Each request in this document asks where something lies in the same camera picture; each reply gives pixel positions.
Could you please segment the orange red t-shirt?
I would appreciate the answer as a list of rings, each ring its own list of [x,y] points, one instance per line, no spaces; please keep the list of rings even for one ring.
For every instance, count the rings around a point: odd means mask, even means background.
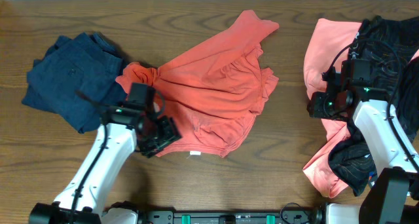
[[[157,104],[181,134],[160,157],[189,151],[225,157],[241,146],[279,81],[259,65],[261,41],[278,28],[245,10],[227,30],[158,68],[127,65],[116,82],[125,92],[134,83],[158,90]]]

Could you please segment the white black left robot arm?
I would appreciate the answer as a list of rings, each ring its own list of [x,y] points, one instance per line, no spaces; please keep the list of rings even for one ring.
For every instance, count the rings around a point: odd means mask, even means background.
[[[52,204],[38,203],[29,224],[141,223],[137,208],[105,203],[120,169],[132,153],[150,158],[181,137],[174,120],[153,107],[107,106],[91,150]]]

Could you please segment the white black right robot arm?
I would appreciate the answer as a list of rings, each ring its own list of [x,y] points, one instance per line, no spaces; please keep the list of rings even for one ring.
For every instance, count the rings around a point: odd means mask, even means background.
[[[364,73],[322,75],[325,92],[312,95],[311,117],[353,120],[364,137],[378,178],[359,206],[330,203],[318,214],[318,223],[417,223],[418,153],[402,129],[392,93],[377,88]]]

